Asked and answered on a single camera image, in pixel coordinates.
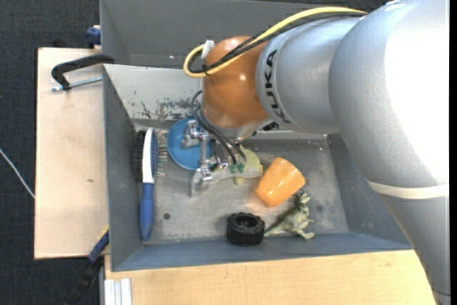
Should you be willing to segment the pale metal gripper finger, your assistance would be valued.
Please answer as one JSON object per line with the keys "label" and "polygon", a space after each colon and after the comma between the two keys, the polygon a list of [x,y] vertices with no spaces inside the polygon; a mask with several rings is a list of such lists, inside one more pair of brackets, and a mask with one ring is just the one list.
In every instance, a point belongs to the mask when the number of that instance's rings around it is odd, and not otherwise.
{"label": "pale metal gripper finger", "polygon": [[216,165],[200,166],[195,170],[194,175],[189,184],[189,196],[194,197],[197,194],[209,189],[210,186],[215,185],[218,180],[216,179]]}
{"label": "pale metal gripper finger", "polygon": [[181,138],[181,148],[189,150],[196,148],[207,151],[209,143],[209,135],[195,119],[189,119],[185,122],[183,137]]}

